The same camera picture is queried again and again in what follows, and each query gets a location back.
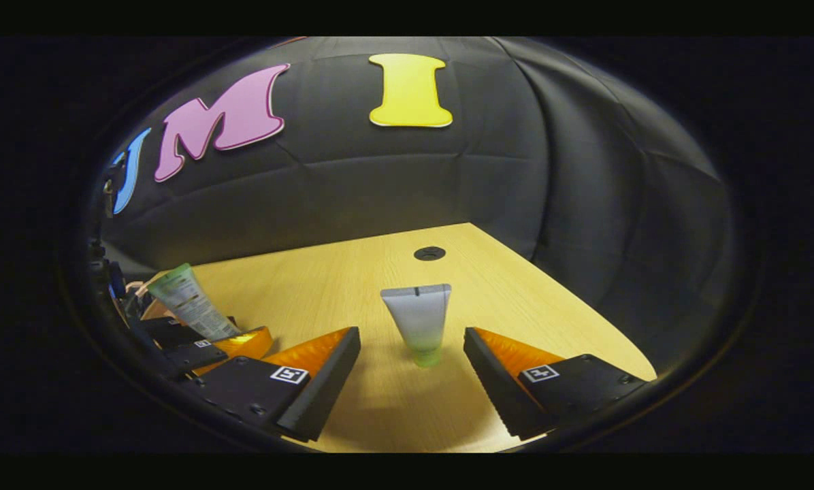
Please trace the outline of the black backdrop cloth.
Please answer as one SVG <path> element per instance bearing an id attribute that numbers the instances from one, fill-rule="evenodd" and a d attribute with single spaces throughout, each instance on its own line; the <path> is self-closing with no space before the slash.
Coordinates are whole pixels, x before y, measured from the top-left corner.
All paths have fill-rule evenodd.
<path id="1" fill-rule="evenodd" d="M 660 371 L 736 289 L 730 186 L 676 114 L 525 38 L 311 37 L 192 77 L 103 235 L 146 267 L 469 221 Z"/>

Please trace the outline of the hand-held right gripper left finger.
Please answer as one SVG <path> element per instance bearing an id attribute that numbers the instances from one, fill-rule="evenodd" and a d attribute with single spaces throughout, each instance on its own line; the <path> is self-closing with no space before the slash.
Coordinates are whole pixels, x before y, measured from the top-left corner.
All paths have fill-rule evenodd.
<path id="1" fill-rule="evenodd" d="M 201 402 L 254 430 L 316 441 L 361 350 L 357 326 L 264 359 L 237 355 L 189 383 Z"/>

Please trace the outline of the white cream tube green cap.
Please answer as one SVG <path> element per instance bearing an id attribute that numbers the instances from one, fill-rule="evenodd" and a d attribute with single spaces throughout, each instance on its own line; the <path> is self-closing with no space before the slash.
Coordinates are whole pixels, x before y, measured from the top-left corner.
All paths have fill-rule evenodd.
<path id="1" fill-rule="evenodd" d="M 148 292 L 203 338 L 217 341 L 242 334 L 214 306 L 188 263 L 149 282 Z"/>

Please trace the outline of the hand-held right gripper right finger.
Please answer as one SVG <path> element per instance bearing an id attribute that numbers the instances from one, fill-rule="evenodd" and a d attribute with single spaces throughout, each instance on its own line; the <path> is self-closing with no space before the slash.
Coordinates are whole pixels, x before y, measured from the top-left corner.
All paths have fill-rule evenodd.
<path id="1" fill-rule="evenodd" d="M 647 384 L 593 354 L 566 359 L 478 327 L 464 331 L 463 350 L 504 427 L 520 440 L 581 424 Z"/>

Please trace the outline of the small grey-green cream tube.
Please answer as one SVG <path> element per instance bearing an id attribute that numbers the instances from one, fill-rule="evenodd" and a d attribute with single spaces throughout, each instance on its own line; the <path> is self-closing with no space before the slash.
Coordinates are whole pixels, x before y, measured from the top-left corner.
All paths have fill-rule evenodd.
<path id="1" fill-rule="evenodd" d="M 441 360 L 442 336 L 451 285 L 383 289 L 380 293 L 395 326 L 417 366 L 429 368 Z"/>

